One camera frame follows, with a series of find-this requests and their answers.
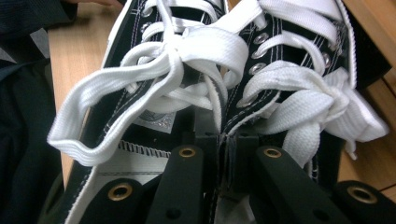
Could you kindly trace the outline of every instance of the dark jacket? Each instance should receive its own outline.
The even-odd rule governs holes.
[[[0,0],[0,41],[72,21],[77,5],[60,0]]]

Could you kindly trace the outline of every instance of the dark fabric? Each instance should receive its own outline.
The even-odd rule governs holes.
[[[60,153],[47,144],[55,117],[49,64],[0,68],[0,223],[36,223],[61,172]]]
[[[77,5],[60,0],[0,0],[0,41],[72,21]]]

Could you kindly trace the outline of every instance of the black sneaker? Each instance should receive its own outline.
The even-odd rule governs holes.
[[[126,3],[104,68],[71,91],[49,133],[49,143],[76,160],[57,222],[145,222],[170,151],[194,143],[195,108],[213,111],[200,119],[202,131],[219,134],[227,89],[248,57],[238,35],[205,26],[223,8],[206,0]],[[224,79],[218,65],[230,70]]]
[[[342,139],[355,158],[355,141],[387,133],[383,121],[354,90],[354,35],[340,0],[242,0],[222,20],[235,21],[234,31],[240,31],[249,47],[244,77],[229,92],[225,108],[227,189],[248,189],[248,162],[240,157],[253,155],[256,148],[238,146],[239,137],[253,139],[254,134],[249,134],[255,133],[260,146],[282,147],[311,177],[332,187]],[[220,196],[231,197],[229,193]],[[241,195],[234,197],[234,201],[240,199]],[[245,207],[247,203],[246,198],[239,205],[225,201],[220,199],[219,207]],[[249,217],[243,209],[236,211]],[[230,214],[218,220],[230,221],[227,218],[238,223]]]

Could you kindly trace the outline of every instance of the canvas high-top sneaker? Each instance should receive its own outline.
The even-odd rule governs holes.
[[[215,0],[126,3],[104,68],[69,93],[49,133],[49,143],[76,161],[57,222],[144,222],[152,181],[193,131],[193,109],[212,111],[205,122],[220,133],[227,90],[248,58],[238,35],[205,26],[223,7]]]
[[[243,154],[237,150],[244,150],[235,140],[239,130],[253,130],[261,146],[282,147],[314,179],[326,173],[323,185],[332,187],[342,140],[356,158],[355,141],[376,139],[388,128],[355,91],[354,36],[341,1],[242,0],[222,21],[233,21],[249,58],[225,107],[220,154],[227,184],[218,211],[229,213],[217,221],[253,222],[251,211],[243,212],[247,198],[227,192],[245,184],[235,183],[238,173],[249,175],[235,170]]]

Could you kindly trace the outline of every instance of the metal eyelet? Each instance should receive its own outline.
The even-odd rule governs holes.
[[[254,44],[262,44],[265,42],[265,40],[268,39],[268,37],[270,37],[267,33],[262,33],[258,36],[256,36],[256,38],[254,38],[253,43]]]
[[[149,9],[143,9],[143,11],[141,12],[141,15],[143,18],[149,17],[152,13],[152,7]]]
[[[332,60],[330,59],[330,55],[326,52],[322,52],[322,56],[324,59],[325,67],[326,68],[330,67],[330,65],[332,65]]]
[[[261,58],[262,56],[264,56],[266,53],[267,53],[267,50],[265,50],[265,51],[261,52],[260,54],[258,54],[258,52],[257,52],[257,50],[256,50],[256,51],[254,51],[254,52],[251,54],[251,58],[252,58],[252,59],[259,59],[259,58]]]
[[[265,66],[267,66],[266,63],[256,63],[248,70],[248,73],[254,76],[258,72],[260,72]]]
[[[140,32],[144,33],[145,30],[151,25],[151,22],[146,22],[142,25],[142,27],[140,27]]]
[[[259,97],[259,95],[255,95],[248,102],[246,102],[244,104],[239,104],[239,103],[236,104],[236,107],[238,107],[238,108],[247,107],[248,105],[251,105],[255,100],[257,100],[258,97]]]

